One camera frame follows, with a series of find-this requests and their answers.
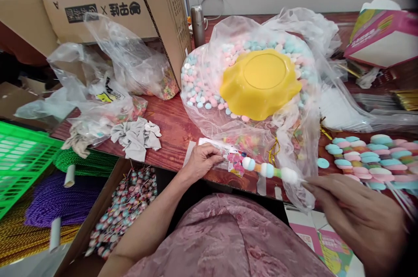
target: metal thermos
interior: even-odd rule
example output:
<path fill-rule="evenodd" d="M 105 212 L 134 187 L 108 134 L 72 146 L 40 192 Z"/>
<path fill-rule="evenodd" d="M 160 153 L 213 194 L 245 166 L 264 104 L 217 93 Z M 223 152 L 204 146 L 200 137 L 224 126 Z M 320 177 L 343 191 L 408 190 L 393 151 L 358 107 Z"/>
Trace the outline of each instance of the metal thermos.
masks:
<path fill-rule="evenodd" d="M 198 48 L 205 43 L 205 20 L 203 18 L 202 6 L 193 6 L 190 8 L 190 11 L 193 39 L 195 40 L 195 47 Z"/>

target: person's right hand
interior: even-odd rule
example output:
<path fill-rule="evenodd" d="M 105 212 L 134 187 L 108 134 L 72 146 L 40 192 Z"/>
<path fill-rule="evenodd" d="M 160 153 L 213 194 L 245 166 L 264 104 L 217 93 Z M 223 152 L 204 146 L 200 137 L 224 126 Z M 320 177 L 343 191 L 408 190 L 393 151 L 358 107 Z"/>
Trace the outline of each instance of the person's right hand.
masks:
<path fill-rule="evenodd" d="M 306 181 L 303 186 L 319 201 L 328 223 L 362 261 L 366 276 L 390 274 L 406 247 L 401 207 L 342 174 Z"/>

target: crumpled cloth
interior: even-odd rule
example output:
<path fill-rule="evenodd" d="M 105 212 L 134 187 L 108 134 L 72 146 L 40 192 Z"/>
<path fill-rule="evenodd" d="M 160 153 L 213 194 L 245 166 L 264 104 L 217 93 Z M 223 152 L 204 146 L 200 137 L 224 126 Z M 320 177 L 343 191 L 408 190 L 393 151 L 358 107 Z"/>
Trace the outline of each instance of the crumpled cloth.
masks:
<path fill-rule="evenodd" d="M 81 158 L 86 159 L 90 155 L 90 151 L 87 147 L 92 143 L 85 135 L 81 135 L 77 132 L 76 126 L 72 126 L 70 129 L 70 137 L 64 142 L 61 149 L 72 148 L 75 153 Z"/>
<path fill-rule="evenodd" d="M 135 122 L 123 122 L 115 125 L 111 131 L 113 143 L 119 141 L 124 147 L 125 158 L 139 162 L 145 161 L 146 149 L 153 148 L 157 151 L 161 148 L 160 127 L 144 118 L 138 118 Z"/>

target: yellow plastic bowl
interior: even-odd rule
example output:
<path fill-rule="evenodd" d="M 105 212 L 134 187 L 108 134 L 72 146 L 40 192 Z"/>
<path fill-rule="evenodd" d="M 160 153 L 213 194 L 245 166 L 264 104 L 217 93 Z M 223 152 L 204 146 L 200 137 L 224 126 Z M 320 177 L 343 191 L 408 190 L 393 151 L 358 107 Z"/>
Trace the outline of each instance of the yellow plastic bowl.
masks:
<path fill-rule="evenodd" d="M 290 58 L 267 49 L 241 54 L 223 74 L 221 96 L 236 115 L 261 121 L 300 92 Z"/>

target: hand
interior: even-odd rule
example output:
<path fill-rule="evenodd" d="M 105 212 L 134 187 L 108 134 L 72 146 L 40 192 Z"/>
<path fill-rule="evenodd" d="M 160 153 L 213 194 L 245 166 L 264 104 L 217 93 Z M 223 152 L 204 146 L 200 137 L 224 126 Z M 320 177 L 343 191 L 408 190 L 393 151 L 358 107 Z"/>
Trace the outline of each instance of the hand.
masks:
<path fill-rule="evenodd" d="M 210 143 L 197 145 L 193 148 L 189 161 L 177 176 L 189 185 L 202 178 L 213 165 L 224 161 L 221 151 Z"/>
<path fill-rule="evenodd" d="M 362 261 L 366 276 L 387 276 L 405 247 L 404 213 L 391 198 L 341 174 L 306 178 L 328 223 Z"/>

